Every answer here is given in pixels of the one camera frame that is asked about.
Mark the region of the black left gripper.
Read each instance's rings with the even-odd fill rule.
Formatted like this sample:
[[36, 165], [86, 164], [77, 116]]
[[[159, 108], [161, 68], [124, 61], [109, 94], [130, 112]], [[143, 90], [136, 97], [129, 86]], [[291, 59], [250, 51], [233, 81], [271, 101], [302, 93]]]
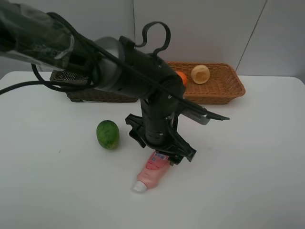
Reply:
[[170, 165], [178, 165], [183, 158], [192, 161], [196, 150], [177, 132], [178, 101], [170, 95], [141, 99], [142, 116], [129, 114], [125, 118], [132, 127], [130, 137], [141, 147], [149, 147], [157, 153], [168, 156]]

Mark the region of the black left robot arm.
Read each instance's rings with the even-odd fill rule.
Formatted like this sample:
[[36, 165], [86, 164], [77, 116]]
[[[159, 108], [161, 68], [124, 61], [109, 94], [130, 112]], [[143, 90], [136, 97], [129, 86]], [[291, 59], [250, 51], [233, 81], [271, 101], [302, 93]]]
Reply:
[[167, 155], [173, 164], [193, 159], [196, 151], [177, 132], [178, 116], [199, 107], [184, 99], [182, 79], [157, 51], [142, 53], [126, 37], [94, 42], [57, 13], [3, 0], [0, 53], [30, 63], [37, 78], [4, 88], [2, 94], [44, 85], [60, 92], [93, 88], [137, 98], [142, 116], [127, 116], [130, 136], [142, 147]]

